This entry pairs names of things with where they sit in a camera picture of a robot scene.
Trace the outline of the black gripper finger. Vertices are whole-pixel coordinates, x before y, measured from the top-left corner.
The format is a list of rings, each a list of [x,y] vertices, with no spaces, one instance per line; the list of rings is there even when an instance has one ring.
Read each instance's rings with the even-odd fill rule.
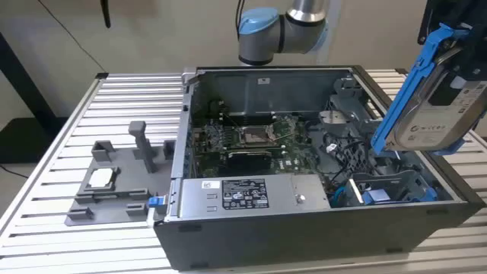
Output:
[[[474,25],[453,59],[456,75],[466,81],[485,81],[485,25]]]
[[[426,0],[425,7],[424,7],[424,13],[422,13],[422,19],[420,23],[420,28],[417,32],[417,44],[422,45],[425,42],[425,39],[429,35],[429,25],[430,20],[433,17],[433,11],[436,9],[437,1],[436,0]]]

